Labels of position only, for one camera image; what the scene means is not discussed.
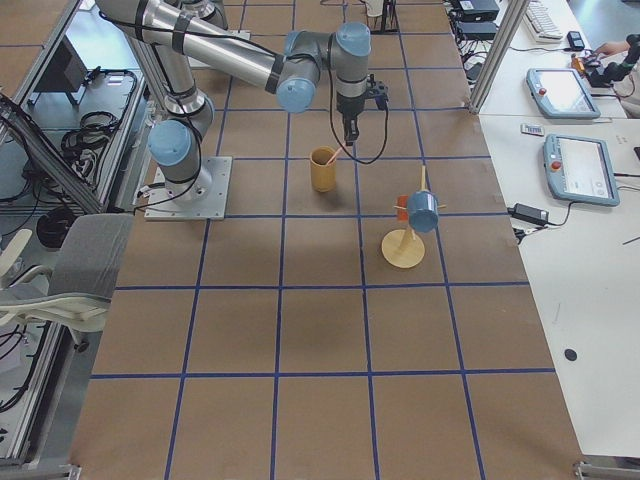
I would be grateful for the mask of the person hand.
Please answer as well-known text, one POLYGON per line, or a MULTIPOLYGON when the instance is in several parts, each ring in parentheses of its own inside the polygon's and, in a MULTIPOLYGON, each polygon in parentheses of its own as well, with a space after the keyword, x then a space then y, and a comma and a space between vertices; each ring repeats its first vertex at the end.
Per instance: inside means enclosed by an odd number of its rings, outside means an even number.
POLYGON ((602 56, 612 56, 626 51, 629 48, 626 41, 609 41, 600 45, 595 53, 602 56))

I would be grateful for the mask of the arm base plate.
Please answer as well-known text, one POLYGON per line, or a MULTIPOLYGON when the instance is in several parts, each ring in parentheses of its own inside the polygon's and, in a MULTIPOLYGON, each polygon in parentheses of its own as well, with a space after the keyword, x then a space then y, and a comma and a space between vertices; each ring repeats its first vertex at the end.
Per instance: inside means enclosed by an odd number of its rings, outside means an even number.
POLYGON ((181 186, 169 182, 169 188, 163 185, 152 189, 144 218, 148 221, 223 220, 232 163, 231 156, 205 157, 195 185, 176 200, 173 197, 186 190, 189 182, 181 186))

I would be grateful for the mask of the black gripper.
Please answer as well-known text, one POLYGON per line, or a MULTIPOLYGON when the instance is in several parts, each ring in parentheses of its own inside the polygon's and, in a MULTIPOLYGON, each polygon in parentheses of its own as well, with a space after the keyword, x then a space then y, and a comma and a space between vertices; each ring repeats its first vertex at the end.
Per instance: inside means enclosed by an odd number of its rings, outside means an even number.
POLYGON ((344 144, 352 146, 359 138, 358 116, 364 110, 367 80, 347 81, 338 79, 336 84, 336 109, 342 116, 344 144))

